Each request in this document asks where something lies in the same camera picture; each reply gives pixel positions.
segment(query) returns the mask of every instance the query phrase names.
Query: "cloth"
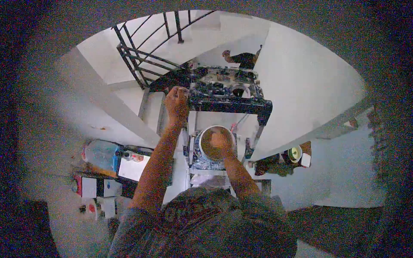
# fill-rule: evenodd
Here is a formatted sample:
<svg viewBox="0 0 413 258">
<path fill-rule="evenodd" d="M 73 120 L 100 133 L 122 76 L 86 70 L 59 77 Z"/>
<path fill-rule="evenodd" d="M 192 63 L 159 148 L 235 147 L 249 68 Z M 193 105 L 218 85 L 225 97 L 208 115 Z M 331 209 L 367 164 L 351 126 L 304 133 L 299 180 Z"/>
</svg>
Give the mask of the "cloth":
<svg viewBox="0 0 413 258">
<path fill-rule="evenodd" d="M 242 53 L 238 54 L 236 56 L 231 57 L 231 59 L 237 63 L 240 64 L 240 68 L 245 68 L 245 69 L 254 69 L 255 64 L 253 63 L 253 58 L 254 54 L 252 53 Z"/>
<path fill-rule="evenodd" d="M 112 242 L 112 257 L 294 257 L 297 239 L 272 199 L 237 200 L 220 188 L 180 193 L 154 218 L 128 209 Z"/>
</svg>

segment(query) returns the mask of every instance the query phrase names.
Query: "metal railing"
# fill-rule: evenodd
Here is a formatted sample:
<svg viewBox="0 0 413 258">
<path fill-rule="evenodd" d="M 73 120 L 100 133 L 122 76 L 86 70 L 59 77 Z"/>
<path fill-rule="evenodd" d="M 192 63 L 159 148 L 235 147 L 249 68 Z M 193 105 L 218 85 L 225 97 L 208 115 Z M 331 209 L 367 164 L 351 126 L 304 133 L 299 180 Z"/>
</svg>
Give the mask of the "metal railing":
<svg viewBox="0 0 413 258">
<path fill-rule="evenodd" d="M 179 64 L 175 64 L 175 63 L 173 63 L 173 62 L 171 62 L 171 61 L 168 61 L 168 60 L 166 60 L 166 59 L 163 59 L 163 58 L 160 58 L 160 57 L 158 57 L 158 56 L 155 56 L 155 55 L 153 55 L 153 53 L 154 53 L 158 48 L 160 48 L 163 44 L 165 44 L 168 40 L 170 40 L 171 38 L 173 38 L 173 37 L 176 36 L 176 35 L 178 36 L 178 43 L 179 43 L 179 44 L 184 43 L 184 40 L 182 39 L 182 30 L 184 30 L 185 28 L 187 28 L 187 27 L 189 27 L 190 25 L 192 25 L 194 22 L 196 22 L 196 21 L 204 18 L 205 16 L 207 16 L 207 15 L 213 13 L 213 12 L 215 12 L 215 11 L 210 11 L 210 12 L 208 12 L 208 13 L 206 13 L 206 14 L 198 17 L 198 18 L 196 18 L 195 20 L 191 21 L 191 11 L 188 10 L 188 21 L 189 21 L 189 23 L 188 23 L 188 25 L 185 25 L 185 26 L 183 26 L 183 27 L 181 28 L 181 26 L 180 26 L 180 19 L 179 19 L 179 12 L 178 12 L 178 11 L 175 11 L 175 12 L 174 12 L 174 15 L 175 15 L 175 22 L 176 22 L 176 32 L 173 33 L 173 34 L 170 33 L 169 24 L 168 24 L 168 19 L 166 18 L 166 13 L 164 12 L 164 13 L 162 13 L 163 16 L 164 16 L 164 22 L 163 22 L 163 24 L 162 24 L 161 26 L 159 26 L 158 28 L 156 28 L 156 29 L 154 30 L 154 32 L 152 32 L 145 40 L 143 40 L 138 47 L 135 47 L 135 44 L 134 44 L 134 42 L 133 42 L 133 40 L 132 40 L 132 37 L 133 37 L 133 36 L 136 34 L 136 32 L 152 17 L 152 15 L 148 16 L 148 17 L 144 20 L 144 22 L 143 22 L 141 25 L 139 25 L 139 27 L 138 27 L 132 34 L 129 33 L 128 28 L 126 27 L 126 22 L 124 22 L 124 24 L 123 24 L 120 28 L 118 28 L 118 26 L 116 26 L 116 25 L 112 27 L 112 29 L 115 30 L 115 32 L 116 32 L 116 34 L 117 34 L 117 36 L 118 36 L 118 38 L 119 38 L 119 41 L 120 41 L 120 43 L 118 44 L 118 46 L 117 46 L 116 48 L 117 48 L 117 50 L 119 51 L 119 54 L 121 55 L 123 61 L 124 61 L 125 64 L 127 65 L 128 69 L 131 71 L 133 77 L 135 78 L 135 80 L 138 82 L 139 86 L 140 86 L 143 90 L 145 89 L 145 87 L 148 87 L 148 86 L 149 86 L 149 85 L 148 85 L 148 82 L 154 81 L 153 79 L 150 79 L 150 78 L 148 78 L 148 77 L 145 77 L 145 76 L 143 75 L 143 72 L 150 73 L 150 74 L 153 74 L 153 75 L 156 75 L 156 76 L 159 76 L 159 77 L 162 76 L 162 75 L 159 74 L 159 73 L 157 73 L 157 72 L 154 72 L 154 71 L 151 71 L 151 70 L 142 68 L 142 67 L 140 67 L 140 65 L 141 65 L 142 63 L 148 63 L 148 64 L 151 64 L 151 65 L 154 65 L 154 66 L 163 68 L 163 69 L 168 70 L 168 71 L 173 71 L 174 69 L 180 69 L 181 67 L 180 67 Z M 165 26 L 165 29 L 166 29 L 167 39 L 163 40 L 159 45 L 157 45 L 157 46 L 156 46 L 153 50 L 151 50 L 151 52 L 149 52 L 149 53 L 146 53 L 146 52 L 143 52 L 143 51 L 138 50 L 139 48 L 142 47 L 142 45 L 143 45 L 145 42 L 148 41 L 149 38 L 151 38 L 157 31 L 159 31 L 159 30 L 160 30 L 161 28 L 163 28 L 164 26 Z M 124 40 L 124 38 L 123 38 L 123 36 L 122 36 L 122 34 L 121 34 L 121 31 L 122 31 L 122 30 L 125 31 L 126 37 L 128 38 L 129 43 L 131 44 L 132 47 L 128 47 L 128 46 L 126 45 L 126 42 L 125 42 L 125 40 Z M 164 62 L 164 63 L 166 63 L 166 64 L 169 64 L 169 65 L 171 65 L 171 66 L 174 66 L 175 68 L 172 69 L 172 68 L 167 67 L 167 66 L 165 66 L 165 65 L 162 65 L 162 64 L 159 64 L 159 63 L 156 63 L 156 62 L 149 61 L 149 60 L 147 60 L 148 57 L 154 58 L 154 59 L 156 59 L 156 60 L 159 60 L 159 61 Z"/>
</svg>

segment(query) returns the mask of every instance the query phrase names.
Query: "hand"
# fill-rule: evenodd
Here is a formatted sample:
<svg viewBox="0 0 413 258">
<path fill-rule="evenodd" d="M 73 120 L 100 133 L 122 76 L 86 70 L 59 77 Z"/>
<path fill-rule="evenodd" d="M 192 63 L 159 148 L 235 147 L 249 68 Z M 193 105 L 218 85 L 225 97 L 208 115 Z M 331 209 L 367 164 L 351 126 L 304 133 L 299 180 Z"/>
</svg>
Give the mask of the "hand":
<svg viewBox="0 0 413 258">
<path fill-rule="evenodd" d="M 183 126 L 188 117 L 188 105 L 184 94 L 185 88 L 173 87 L 165 99 L 166 110 L 169 115 L 169 124 Z"/>
<path fill-rule="evenodd" d="M 213 128 L 214 133 L 211 136 L 211 146 L 221 150 L 221 153 L 224 157 L 228 157 L 229 154 L 233 153 L 232 151 L 232 142 L 231 137 L 226 137 L 223 134 L 224 129 Z"/>
<path fill-rule="evenodd" d="M 231 51 L 229 51 L 229 50 L 225 50 L 224 52 L 222 52 L 222 56 L 223 56 L 223 57 L 225 57 L 225 56 L 229 56 L 229 55 L 230 55 L 230 53 L 231 53 Z"/>
</svg>

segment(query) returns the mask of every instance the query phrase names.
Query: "blue container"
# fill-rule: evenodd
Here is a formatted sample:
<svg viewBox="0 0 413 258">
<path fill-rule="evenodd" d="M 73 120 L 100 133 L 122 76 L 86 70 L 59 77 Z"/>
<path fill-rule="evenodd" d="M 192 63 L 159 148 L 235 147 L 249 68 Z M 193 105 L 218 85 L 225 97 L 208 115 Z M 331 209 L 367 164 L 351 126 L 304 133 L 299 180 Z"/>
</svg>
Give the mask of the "blue container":
<svg viewBox="0 0 413 258">
<path fill-rule="evenodd" d="M 120 146 L 103 140 L 94 140 L 85 147 L 85 161 L 101 169 L 117 171 Z"/>
</svg>

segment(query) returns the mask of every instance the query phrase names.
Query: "small bowl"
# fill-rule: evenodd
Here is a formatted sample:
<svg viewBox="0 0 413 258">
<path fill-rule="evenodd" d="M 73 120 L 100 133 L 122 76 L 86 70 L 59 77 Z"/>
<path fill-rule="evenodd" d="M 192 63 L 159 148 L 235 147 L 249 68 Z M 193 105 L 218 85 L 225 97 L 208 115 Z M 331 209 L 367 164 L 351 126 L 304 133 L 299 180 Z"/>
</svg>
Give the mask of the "small bowl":
<svg viewBox="0 0 413 258">
<path fill-rule="evenodd" d="M 300 146 L 293 147 L 288 150 L 288 158 L 291 160 L 292 163 L 297 163 L 301 157 L 303 156 L 303 150 Z"/>
</svg>

